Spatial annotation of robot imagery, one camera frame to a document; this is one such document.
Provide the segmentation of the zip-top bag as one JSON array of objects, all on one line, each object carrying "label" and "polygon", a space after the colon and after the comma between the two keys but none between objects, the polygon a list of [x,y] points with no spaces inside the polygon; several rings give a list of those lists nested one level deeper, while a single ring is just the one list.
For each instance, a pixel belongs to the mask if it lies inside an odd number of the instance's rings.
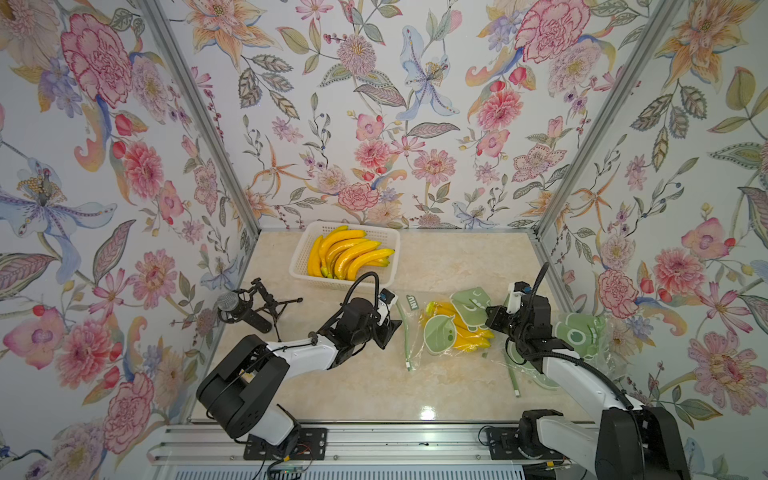
[{"label": "zip-top bag", "polygon": [[610,351],[613,327],[602,316],[558,312],[553,334],[567,342],[588,364],[611,375],[615,362]]},{"label": "zip-top bag", "polygon": [[506,341],[499,342],[494,347],[498,351],[501,364],[504,366],[516,398],[522,397],[523,381],[530,381],[539,388],[555,391],[559,385],[536,370],[530,362],[524,362],[514,346]]},{"label": "zip-top bag", "polygon": [[490,306],[491,298],[480,287],[451,294],[404,294],[396,311],[404,327],[406,370],[443,358],[487,353],[495,343],[495,334],[486,326]]}]

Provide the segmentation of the yellow banana bunch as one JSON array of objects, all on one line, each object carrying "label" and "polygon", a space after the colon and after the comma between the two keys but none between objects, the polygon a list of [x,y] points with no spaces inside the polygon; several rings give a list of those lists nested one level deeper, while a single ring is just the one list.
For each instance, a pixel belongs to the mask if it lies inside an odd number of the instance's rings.
[{"label": "yellow banana bunch", "polygon": [[386,267],[395,250],[368,237],[363,230],[334,230],[319,238],[314,272],[321,277],[352,281],[363,267]]}]

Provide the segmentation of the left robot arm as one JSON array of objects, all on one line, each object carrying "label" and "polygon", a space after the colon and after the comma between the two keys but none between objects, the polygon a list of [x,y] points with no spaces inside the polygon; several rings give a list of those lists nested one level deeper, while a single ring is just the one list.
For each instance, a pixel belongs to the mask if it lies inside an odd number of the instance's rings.
[{"label": "left robot arm", "polygon": [[397,300],[387,289],[373,302],[347,299],[304,341],[266,342],[248,335],[205,377],[196,398],[230,438],[253,436],[289,448],[298,440],[300,427],[284,408],[273,404],[281,384],[337,368],[371,342],[385,349],[402,324],[391,318]]}]

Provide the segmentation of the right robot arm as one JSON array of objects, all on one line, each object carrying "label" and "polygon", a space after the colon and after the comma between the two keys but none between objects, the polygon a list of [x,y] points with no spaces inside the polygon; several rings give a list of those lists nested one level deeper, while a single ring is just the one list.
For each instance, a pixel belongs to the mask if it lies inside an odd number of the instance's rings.
[{"label": "right robot arm", "polygon": [[673,416],[630,398],[555,337],[547,298],[513,291],[506,304],[489,306],[486,314],[487,327],[504,334],[524,362],[557,383],[595,423],[588,429],[553,409],[526,410],[516,428],[522,455],[556,452],[597,479],[689,478]]}]

